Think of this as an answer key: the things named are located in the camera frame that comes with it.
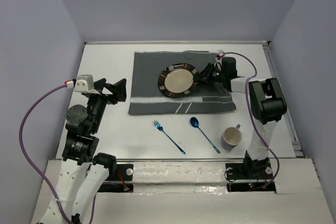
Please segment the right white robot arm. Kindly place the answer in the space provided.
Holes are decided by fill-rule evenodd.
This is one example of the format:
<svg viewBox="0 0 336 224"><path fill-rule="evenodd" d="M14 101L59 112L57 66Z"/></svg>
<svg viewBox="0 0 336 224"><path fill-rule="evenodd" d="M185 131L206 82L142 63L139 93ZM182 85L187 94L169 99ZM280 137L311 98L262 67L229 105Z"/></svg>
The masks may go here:
<svg viewBox="0 0 336 224"><path fill-rule="evenodd" d="M229 92L245 95L254 131L238 170L253 178L268 167L269 153L272 153L270 141L277 123L287 112L287 103L278 79L259 81L252 77L240 77L234 57L222 56L220 60L219 67L209 63L194 80L205 85L220 83Z"/></svg>

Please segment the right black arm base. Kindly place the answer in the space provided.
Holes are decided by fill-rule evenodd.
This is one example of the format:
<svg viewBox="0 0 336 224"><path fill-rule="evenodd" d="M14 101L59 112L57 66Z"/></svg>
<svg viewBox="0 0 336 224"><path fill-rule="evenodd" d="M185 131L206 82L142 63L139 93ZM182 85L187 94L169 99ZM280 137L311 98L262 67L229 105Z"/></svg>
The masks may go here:
<svg viewBox="0 0 336 224"><path fill-rule="evenodd" d="M270 162L265 168L258 170L251 175L243 171L242 163L225 164L224 178L227 181L226 189L228 193L245 193L252 191L276 192L276 185L269 181L273 178Z"/></svg>

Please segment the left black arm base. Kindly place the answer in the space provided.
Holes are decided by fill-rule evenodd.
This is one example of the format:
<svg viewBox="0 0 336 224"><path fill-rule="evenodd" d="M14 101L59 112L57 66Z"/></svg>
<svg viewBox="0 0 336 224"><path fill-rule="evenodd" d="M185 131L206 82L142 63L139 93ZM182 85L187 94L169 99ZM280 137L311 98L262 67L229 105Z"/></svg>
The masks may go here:
<svg viewBox="0 0 336 224"><path fill-rule="evenodd" d="M132 163L117 163L116 172L103 182L98 190L99 193L131 193L133 192Z"/></svg>

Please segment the grey striped cloth placemat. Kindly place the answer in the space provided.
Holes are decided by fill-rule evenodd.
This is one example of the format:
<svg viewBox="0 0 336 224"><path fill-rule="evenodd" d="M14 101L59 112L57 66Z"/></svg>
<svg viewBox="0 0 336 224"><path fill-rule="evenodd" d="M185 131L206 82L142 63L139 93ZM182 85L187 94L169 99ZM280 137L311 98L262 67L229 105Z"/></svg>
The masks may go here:
<svg viewBox="0 0 336 224"><path fill-rule="evenodd" d="M155 51L135 52L129 115L161 114L219 114L236 110L232 95L220 83L198 85L184 98L165 97L158 87L160 74L176 63L190 63L203 70L216 60L216 52L209 51Z"/></svg>

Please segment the dark rimmed dinner plate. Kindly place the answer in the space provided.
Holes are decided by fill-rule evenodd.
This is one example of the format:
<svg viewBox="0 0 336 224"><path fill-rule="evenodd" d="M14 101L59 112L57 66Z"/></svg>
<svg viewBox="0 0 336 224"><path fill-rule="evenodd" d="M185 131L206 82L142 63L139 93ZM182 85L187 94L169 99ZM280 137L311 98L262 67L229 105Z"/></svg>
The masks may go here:
<svg viewBox="0 0 336 224"><path fill-rule="evenodd" d="M189 63L173 64L159 74L157 86L165 97L183 98L196 89L198 74L197 68Z"/></svg>

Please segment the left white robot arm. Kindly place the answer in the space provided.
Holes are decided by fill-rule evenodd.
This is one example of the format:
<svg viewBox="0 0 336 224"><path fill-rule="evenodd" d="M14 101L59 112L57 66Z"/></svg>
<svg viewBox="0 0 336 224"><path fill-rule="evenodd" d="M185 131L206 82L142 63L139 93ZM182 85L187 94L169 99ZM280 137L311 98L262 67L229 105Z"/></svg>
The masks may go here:
<svg viewBox="0 0 336 224"><path fill-rule="evenodd" d="M83 223L100 186L115 176L116 157L96 153L99 139L95 134L106 106L126 100L126 85L126 79L110 84L105 78L94 81L89 74L66 81L66 88L88 101L86 105L73 105L66 113L67 134L59 177L40 223Z"/></svg>

